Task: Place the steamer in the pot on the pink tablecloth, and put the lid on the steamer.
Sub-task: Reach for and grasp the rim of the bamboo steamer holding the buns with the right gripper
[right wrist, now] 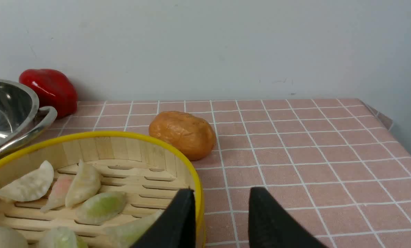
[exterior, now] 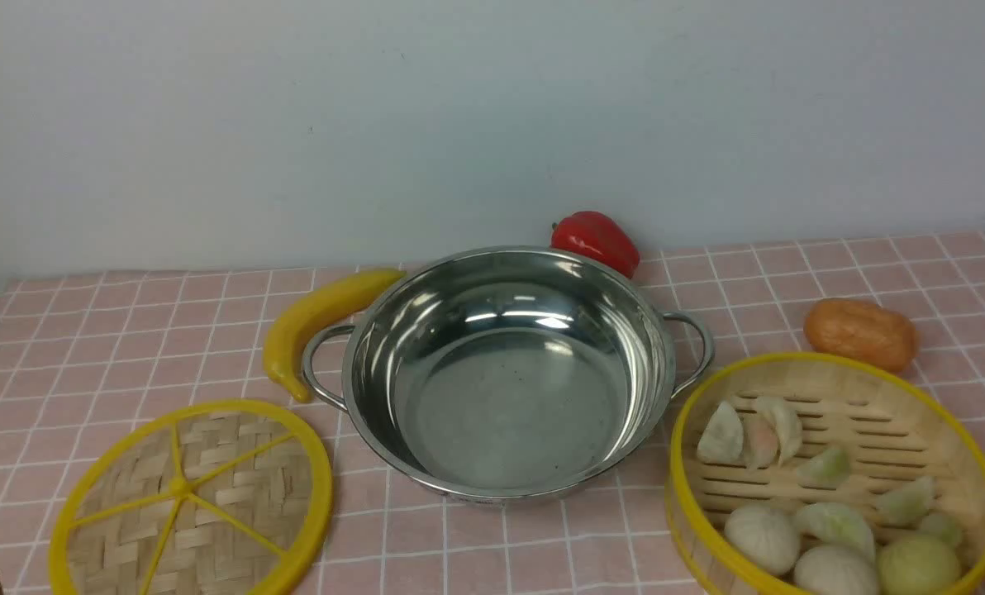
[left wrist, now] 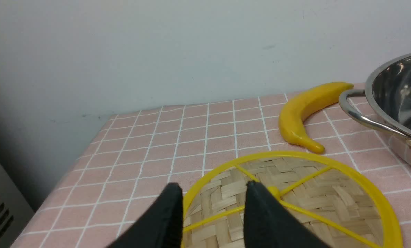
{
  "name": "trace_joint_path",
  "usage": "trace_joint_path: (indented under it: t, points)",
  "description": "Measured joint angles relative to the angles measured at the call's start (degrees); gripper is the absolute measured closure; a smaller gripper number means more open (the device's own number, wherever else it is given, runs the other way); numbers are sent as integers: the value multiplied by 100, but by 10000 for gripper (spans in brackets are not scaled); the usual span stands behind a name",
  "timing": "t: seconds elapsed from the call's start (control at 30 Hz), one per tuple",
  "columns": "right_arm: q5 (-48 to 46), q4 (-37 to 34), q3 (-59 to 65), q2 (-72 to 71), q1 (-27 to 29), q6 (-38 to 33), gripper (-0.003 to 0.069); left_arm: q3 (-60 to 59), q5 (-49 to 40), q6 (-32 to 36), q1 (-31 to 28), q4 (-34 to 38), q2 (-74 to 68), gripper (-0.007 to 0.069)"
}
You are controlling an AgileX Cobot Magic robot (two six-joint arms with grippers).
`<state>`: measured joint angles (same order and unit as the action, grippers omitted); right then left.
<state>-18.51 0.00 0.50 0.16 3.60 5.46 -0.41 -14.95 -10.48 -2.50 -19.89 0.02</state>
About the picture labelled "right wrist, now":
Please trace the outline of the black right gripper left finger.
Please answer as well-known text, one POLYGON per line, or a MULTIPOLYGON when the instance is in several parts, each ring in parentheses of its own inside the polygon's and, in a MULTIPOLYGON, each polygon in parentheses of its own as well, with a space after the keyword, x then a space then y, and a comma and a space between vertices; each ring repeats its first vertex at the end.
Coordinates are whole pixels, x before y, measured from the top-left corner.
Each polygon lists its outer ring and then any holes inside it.
POLYGON ((132 248, 194 248, 196 203, 193 190, 179 190, 162 215, 131 245, 132 248))

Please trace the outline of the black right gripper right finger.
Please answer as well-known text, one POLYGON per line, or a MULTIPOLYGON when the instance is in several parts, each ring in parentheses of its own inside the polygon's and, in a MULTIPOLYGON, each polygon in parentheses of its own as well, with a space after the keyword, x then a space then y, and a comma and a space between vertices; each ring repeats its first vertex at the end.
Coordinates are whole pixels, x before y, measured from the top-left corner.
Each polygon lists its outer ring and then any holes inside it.
POLYGON ((252 187, 248 237, 251 248, 325 248, 265 187, 252 187))

